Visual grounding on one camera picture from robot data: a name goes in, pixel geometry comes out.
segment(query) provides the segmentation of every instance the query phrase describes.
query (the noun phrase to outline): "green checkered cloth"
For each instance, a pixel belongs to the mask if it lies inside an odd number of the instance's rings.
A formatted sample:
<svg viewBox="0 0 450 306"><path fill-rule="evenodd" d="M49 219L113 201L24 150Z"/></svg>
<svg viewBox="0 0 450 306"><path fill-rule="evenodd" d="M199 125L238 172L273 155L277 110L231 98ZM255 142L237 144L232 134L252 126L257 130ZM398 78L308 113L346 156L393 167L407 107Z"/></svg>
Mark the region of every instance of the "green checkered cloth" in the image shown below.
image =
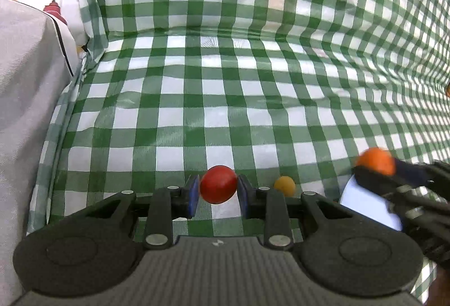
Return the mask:
<svg viewBox="0 0 450 306"><path fill-rule="evenodd" d="M450 156L450 0L79 2L89 55L50 127L59 134L49 133L30 230L218 164L254 185L285 175L298 194L337 199L368 147L410 162ZM262 232L236 196L201 200L173 227ZM422 301L433 277L426 260Z"/></svg>

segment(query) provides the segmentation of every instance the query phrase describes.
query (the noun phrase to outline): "metal bolt head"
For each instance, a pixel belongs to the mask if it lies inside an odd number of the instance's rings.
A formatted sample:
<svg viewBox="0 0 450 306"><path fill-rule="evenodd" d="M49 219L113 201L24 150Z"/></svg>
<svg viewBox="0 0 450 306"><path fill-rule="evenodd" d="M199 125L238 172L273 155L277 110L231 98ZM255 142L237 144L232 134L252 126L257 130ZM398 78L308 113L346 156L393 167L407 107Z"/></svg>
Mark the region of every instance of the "metal bolt head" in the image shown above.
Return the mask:
<svg viewBox="0 0 450 306"><path fill-rule="evenodd" d="M282 248L291 243L291 239L285 235L272 235L269 238L271 245Z"/></svg>
<svg viewBox="0 0 450 306"><path fill-rule="evenodd" d="M162 233L151 233L145 237L145 242L154 246L164 245L168 240L167 236Z"/></svg>

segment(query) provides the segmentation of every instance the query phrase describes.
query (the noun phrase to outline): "small yellow fruit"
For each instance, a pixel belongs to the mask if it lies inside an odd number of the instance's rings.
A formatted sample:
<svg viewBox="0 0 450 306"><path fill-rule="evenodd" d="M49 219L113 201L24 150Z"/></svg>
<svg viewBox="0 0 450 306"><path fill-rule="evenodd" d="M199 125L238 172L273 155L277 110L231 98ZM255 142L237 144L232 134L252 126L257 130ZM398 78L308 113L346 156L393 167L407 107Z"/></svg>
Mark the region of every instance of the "small yellow fruit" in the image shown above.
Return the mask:
<svg viewBox="0 0 450 306"><path fill-rule="evenodd" d="M274 184L274 188L281 191L285 197L293 197L295 194L295 182L289 176L281 176Z"/></svg>

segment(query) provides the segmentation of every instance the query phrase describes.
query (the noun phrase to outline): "orange fruit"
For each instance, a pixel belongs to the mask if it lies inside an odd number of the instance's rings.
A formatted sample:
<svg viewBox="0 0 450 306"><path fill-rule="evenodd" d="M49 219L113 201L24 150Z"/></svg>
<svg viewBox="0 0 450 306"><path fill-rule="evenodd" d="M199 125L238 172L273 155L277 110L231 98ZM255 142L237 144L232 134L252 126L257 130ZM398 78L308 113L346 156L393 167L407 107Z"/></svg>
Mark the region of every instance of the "orange fruit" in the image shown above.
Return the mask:
<svg viewBox="0 0 450 306"><path fill-rule="evenodd" d="M386 176L395 174L395 161L389 151L371 147L358 158L356 165L362 165Z"/></svg>
<svg viewBox="0 0 450 306"><path fill-rule="evenodd" d="M274 188L281 191L285 197L293 197L295 195L295 182L289 176L281 176L274 184Z"/></svg>

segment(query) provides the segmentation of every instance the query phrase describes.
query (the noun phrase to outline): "red tomato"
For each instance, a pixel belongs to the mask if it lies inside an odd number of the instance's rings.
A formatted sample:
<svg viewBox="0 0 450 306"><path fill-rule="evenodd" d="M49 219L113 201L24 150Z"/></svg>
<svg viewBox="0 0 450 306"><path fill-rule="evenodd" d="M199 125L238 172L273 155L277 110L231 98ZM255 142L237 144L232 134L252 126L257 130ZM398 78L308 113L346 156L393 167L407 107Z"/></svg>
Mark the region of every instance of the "red tomato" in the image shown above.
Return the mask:
<svg viewBox="0 0 450 306"><path fill-rule="evenodd" d="M229 167L210 168L200 182L200 194L206 202L219 204L229 200L236 191L238 177Z"/></svg>

